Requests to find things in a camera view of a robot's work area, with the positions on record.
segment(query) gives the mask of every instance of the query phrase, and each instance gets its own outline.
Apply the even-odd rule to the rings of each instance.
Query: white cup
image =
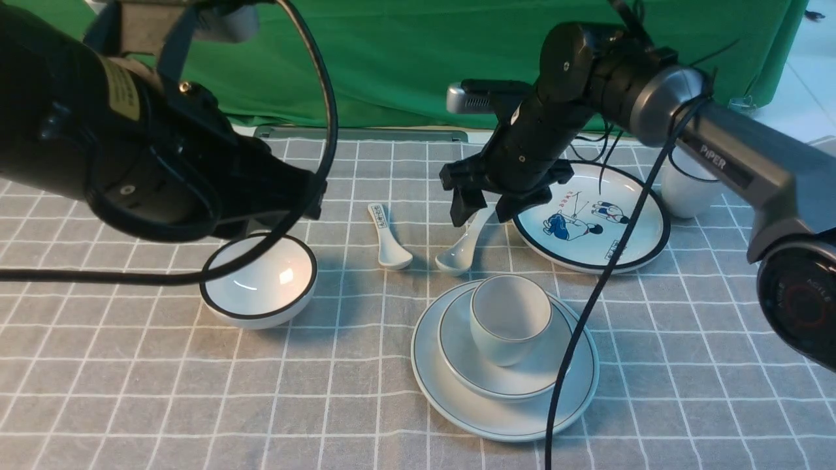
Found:
[[[675,217],[693,218],[716,201],[722,184],[700,163],[675,148],[662,168],[662,201]]]
[[[476,287],[471,299],[473,341],[496,365],[517,364],[552,322],[552,303],[534,282],[500,274]]]

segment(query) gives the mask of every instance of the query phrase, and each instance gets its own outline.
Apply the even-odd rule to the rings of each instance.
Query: saucer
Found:
[[[481,396],[465,387],[447,367],[438,346],[438,323],[453,300],[481,281],[462,284],[448,290],[424,312],[412,335],[412,371],[415,380],[430,405],[461,429],[501,442],[530,442],[546,436],[546,415],[551,394],[541,393],[529,400],[502,401]],[[577,316],[567,306],[549,295],[561,306],[561,313],[574,327]],[[565,430],[586,411],[598,387],[599,359],[595,343],[588,330],[578,343],[572,370],[566,375],[554,432]]]
[[[528,356],[502,367],[479,352],[470,331],[470,302],[475,289],[456,297],[441,316],[438,344],[456,378],[476,393],[501,400],[521,400],[554,386],[563,356],[556,345],[568,344],[572,330],[553,302],[553,321]]]
[[[522,239],[540,256],[581,273],[600,274],[612,258],[641,193],[642,182],[607,166],[598,193],[598,163],[572,162],[574,176],[553,184],[552,201],[513,219]],[[650,192],[627,248],[614,273],[625,273],[653,261],[670,236],[670,216],[659,196]]]

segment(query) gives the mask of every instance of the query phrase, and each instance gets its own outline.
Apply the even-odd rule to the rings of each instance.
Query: small saucer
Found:
[[[546,415],[551,394],[541,393],[529,400],[497,400],[465,387],[450,371],[438,347],[438,324],[453,300],[481,281],[462,284],[436,299],[418,320],[412,334],[412,372],[430,405],[461,429],[500,442],[530,442],[546,437]],[[553,304],[574,328],[577,315],[549,295]],[[589,330],[578,343],[572,370],[560,394],[554,433],[561,432],[584,414],[598,387],[598,351]]]
[[[438,326],[441,355],[456,378],[480,395],[501,400],[522,400],[551,390],[563,358],[558,346],[568,344],[572,335],[558,307],[552,303],[555,321],[528,356],[502,367],[481,354],[471,336],[470,302],[474,292],[468,290],[453,300]]]

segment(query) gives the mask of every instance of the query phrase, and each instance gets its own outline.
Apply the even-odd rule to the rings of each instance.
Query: cartoon illustration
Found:
[[[604,228],[597,223],[586,223],[558,211],[558,213],[543,221],[543,231],[548,235],[554,235],[556,238],[571,242],[587,233],[600,235],[604,232]]]
[[[612,223],[626,224],[630,222],[630,218],[625,216],[621,207],[618,207],[610,202],[598,201],[597,204],[593,204],[592,213]]]

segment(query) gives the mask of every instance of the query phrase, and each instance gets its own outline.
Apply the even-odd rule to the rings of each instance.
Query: ceramic spoon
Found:
[[[458,276],[470,269],[473,265],[473,252],[476,250],[479,232],[485,227],[487,219],[491,218],[493,210],[493,206],[480,209],[473,218],[473,223],[467,228],[467,232],[459,238],[459,241],[444,253],[439,253],[436,256],[436,264],[441,271],[452,276]]]
[[[377,262],[380,266],[387,269],[403,269],[409,266],[412,263],[412,254],[404,250],[392,235],[383,205],[377,202],[369,204],[369,214],[377,227],[377,239],[380,243]]]

